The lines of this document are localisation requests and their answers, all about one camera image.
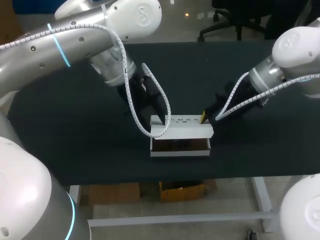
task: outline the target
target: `floor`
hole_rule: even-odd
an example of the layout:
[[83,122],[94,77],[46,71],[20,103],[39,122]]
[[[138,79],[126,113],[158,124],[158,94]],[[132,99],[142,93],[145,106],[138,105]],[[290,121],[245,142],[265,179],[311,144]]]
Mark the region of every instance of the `floor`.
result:
[[[211,0],[160,0],[162,22],[158,30],[144,39],[131,43],[196,42],[199,32],[212,26],[214,9]],[[19,15],[25,32],[54,21],[52,14]],[[268,17],[262,19],[265,25]],[[262,40],[263,34],[244,28],[244,41]],[[206,41],[235,41],[234,27],[205,35]],[[273,203],[277,202],[288,177],[266,177],[266,185]],[[88,218],[120,218],[175,214],[237,213],[257,211],[251,181],[248,178],[217,180],[217,190],[208,189],[204,198],[178,203],[159,203],[157,184],[142,184],[141,201],[130,204],[83,206],[81,210]],[[244,240],[247,229],[258,232],[259,240],[281,240],[278,232],[263,233],[259,220],[198,222],[175,224],[133,225],[118,227],[96,227],[92,229],[92,240]]]
[[[287,176],[265,177],[274,205],[289,179]],[[139,202],[82,206],[80,209],[88,219],[258,211],[250,178],[217,179],[216,185],[217,189],[208,187],[206,195],[199,200],[160,203],[157,183],[143,183]],[[247,229],[258,233],[259,240],[282,240],[279,232],[263,233],[260,220],[94,227],[92,240],[245,240]]]

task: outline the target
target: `black table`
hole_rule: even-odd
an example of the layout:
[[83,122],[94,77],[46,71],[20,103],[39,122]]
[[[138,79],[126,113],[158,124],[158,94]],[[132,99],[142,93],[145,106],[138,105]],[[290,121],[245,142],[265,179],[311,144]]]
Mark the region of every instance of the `black table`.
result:
[[[172,114],[200,115],[228,81],[271,53],[273,42],[132,44],[165,90]],[[87,62],[20,91],[9,112],[26,149],[63,185],[307,175],[320,172],[320,102],[299,87],[213,136],[210,157],[150,158],[150,139],[135,126],[114,88]]]

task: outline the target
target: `open box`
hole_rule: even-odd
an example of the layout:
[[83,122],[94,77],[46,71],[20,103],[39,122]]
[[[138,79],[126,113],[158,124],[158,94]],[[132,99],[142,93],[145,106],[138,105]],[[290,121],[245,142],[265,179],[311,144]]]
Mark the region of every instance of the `open box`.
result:
[[[151,157],[210,156],[211,124],[200,124],[201,115],[172,115],[166,133],[150,139]],[[159,134],[165,126],[157,115],[151,116],[151,134]]]

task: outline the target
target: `box flap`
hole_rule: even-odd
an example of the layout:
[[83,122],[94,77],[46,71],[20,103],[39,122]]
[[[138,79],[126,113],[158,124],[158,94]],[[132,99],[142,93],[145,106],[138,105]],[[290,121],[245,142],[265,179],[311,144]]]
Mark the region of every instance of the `box flap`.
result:
[[[214,134],[211,124],[206,121],[200,124],[201,115],[172,115],[171,125],[166,133],[156,140],[167,139],[210,139]],[[151,134],[159,134],[165,126],[157,115],[151,116]]]

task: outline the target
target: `brown cardboard box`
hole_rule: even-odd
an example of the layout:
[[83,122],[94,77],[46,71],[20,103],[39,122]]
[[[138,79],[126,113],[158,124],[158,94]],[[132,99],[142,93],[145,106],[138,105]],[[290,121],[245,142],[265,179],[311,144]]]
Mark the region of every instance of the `brown cardboard box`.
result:
[[129,203],[138,201],[139,199],[139,183],[89,186],[89,205]]
[[203,197],[205,185],[200,182],[159,182],[161,202],[182,202]]
[[14,41],[22,34],[12,0],[0,0],[0,45]]

